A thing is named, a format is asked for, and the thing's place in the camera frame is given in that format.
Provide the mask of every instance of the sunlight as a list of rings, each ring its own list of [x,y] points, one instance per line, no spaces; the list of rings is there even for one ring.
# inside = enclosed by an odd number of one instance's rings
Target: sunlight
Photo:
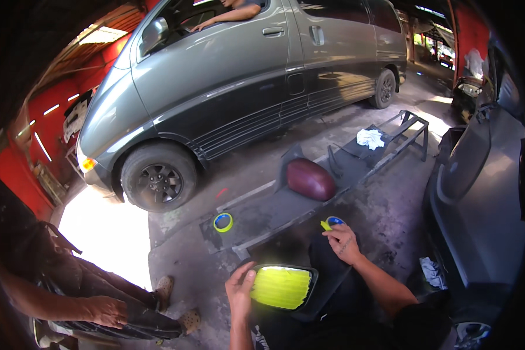
[[[441,141],[441,137],[449,130],[450,126],[447,125],[444,121],[442,121],[440,118],[431,115],[426,112],[422,112],[420,109],[415,112],[417,116],[421,117],[422,119],[426,120],[430,124],[428,125],[428,131],[431,133],[432,136],[434,136],[435,140],[437,142]],[[418,130],[422,127],[422,123],[414,123],[409,129],[410,130]]]
[[[428,99],[428,101],[435,101],[435,102],[442,102],[442,103],[451,103],[453,102],[453,98],[451,97],[443,97],[443,96],[434,96],[431,99]]]
[[[110,203],[88,186],[66,205],[59,230],[83,251],[82,259],[152,290],[147,211]]]

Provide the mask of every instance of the maroon side mirror cover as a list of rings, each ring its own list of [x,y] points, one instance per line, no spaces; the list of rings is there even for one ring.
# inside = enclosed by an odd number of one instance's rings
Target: maroon side mirror cover
[[[288,187],[305,197],[325,202],[334,197],[336,184],[319,164],[305,158],[296,158],[286,169]]]

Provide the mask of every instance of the headlight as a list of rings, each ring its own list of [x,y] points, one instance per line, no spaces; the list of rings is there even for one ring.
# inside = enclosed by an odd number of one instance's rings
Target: headlight
[[[76,144],[76,156],[78,158],[78,165],[80,167],[80,170],[85,174],[86,172],[93,169],[93,167],[97,164],[97,161],[95,159],[86,157],[82,149],[80,148],[80,140],[78,140]]]
[[[471,97],[478,97],[478,95],[482,92],[482,88],[478,88],[474,85],[470,85],[467,83],[459,85],[459,89],[461,89],[465,94],[468,94]]]

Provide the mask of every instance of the orange turn signal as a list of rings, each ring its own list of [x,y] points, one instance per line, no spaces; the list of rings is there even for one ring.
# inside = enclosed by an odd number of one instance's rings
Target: orange turn signal
[[[93,169],[93,167],[95,166],[95,164],[97,164],[97,162],[91,158],[86,158],[84,159],[84,161],[82,162],[82,168],[88,172],[90,170]]]

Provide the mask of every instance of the corrugated roof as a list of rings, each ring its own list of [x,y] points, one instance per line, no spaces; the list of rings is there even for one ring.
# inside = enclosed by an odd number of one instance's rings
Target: corrugated roof
[[[82,68],[96,53],[111,44],[89,43],[80,45],[79,42],[92,32],[105,26],[131,33],[136,29],[143,17],[144,14],[141,13],[136,6],[125,4],[97,20],[93,24],[93,30],[87,31],[87,29],[84,29],[82,33],[56,56],[46,73],[33,89],[33,95],[62,80],[65,76],[72,74],[77,69]]]

